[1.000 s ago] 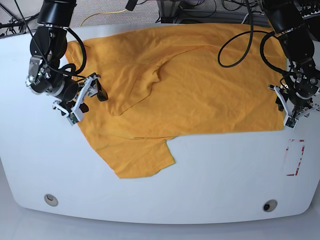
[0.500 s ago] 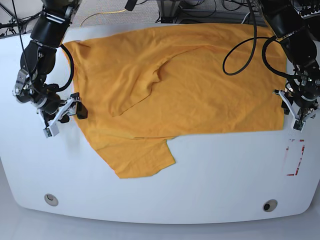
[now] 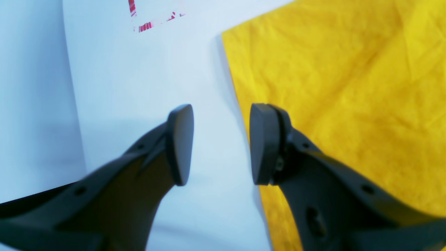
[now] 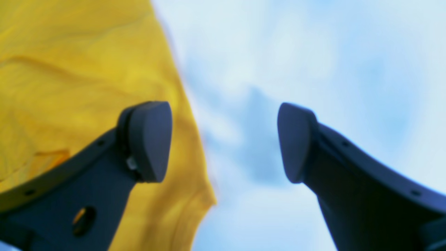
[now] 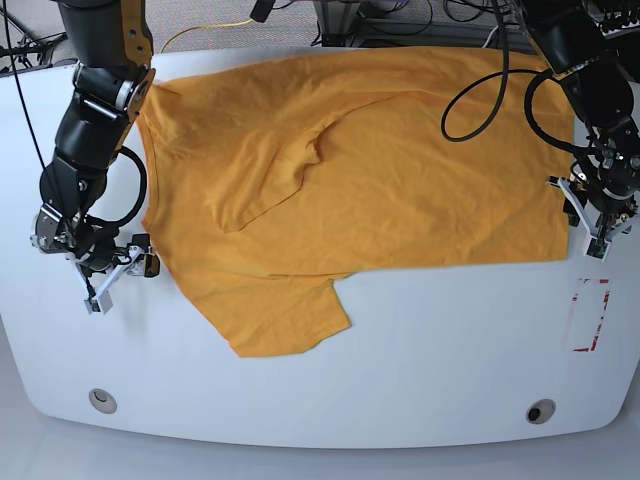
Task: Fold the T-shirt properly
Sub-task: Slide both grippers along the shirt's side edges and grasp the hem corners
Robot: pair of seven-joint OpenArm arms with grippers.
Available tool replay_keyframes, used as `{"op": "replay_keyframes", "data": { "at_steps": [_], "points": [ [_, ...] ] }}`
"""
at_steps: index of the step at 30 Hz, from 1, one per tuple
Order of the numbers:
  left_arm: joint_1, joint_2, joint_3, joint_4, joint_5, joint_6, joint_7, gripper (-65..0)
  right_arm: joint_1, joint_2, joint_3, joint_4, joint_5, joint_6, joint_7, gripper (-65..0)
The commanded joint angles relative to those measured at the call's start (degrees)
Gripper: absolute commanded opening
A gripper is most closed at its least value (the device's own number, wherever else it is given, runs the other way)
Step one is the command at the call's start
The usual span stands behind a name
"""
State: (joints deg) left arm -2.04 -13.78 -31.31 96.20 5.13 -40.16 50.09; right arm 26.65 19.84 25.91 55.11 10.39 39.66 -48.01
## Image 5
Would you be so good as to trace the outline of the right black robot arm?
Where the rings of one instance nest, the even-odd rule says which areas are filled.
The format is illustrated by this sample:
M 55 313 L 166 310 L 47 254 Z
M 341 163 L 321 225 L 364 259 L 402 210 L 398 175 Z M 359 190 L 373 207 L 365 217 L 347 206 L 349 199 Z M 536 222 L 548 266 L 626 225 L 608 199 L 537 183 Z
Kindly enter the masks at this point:
M 40 176 L 42 205 L 31 242 L 43 254 L 71 261 L 86 288 L 87 310 L 105 313 L 112 306 L 109 288 L 121 276 L 159 273 L 148 235 L 116 243 L 147 195 L 145 164 L 124 142 L 154 80 L 153 37 L 142 1 L 61 1 L 58 8 L 78 63 L 52 160 Z M 94 217 L 89 211 L 119 156 L 139 173 L 135 203 L 117 220 Z

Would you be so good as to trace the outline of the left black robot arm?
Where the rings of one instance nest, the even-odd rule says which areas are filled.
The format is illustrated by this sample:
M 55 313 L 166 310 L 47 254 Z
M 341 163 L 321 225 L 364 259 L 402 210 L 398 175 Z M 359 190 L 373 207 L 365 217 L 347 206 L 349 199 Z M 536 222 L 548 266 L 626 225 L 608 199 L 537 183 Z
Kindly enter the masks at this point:
M 551 178 L 565 196 L 573 225 L 587 232 L 585 252 L 603 258 L 612 239 L 628 230 L 638 211 L 639 128 L 632 118 L 638 64 L 607 39 L 583 1 L 514 1 L 514 15 L 549 67 L 527 87 L 525 116 L 546 143 L 573 155 L 579 173 Z M 561 86 L 588 133 L 585 147 L 552 137 L 537 124 L 533 97 L 546 80 Z

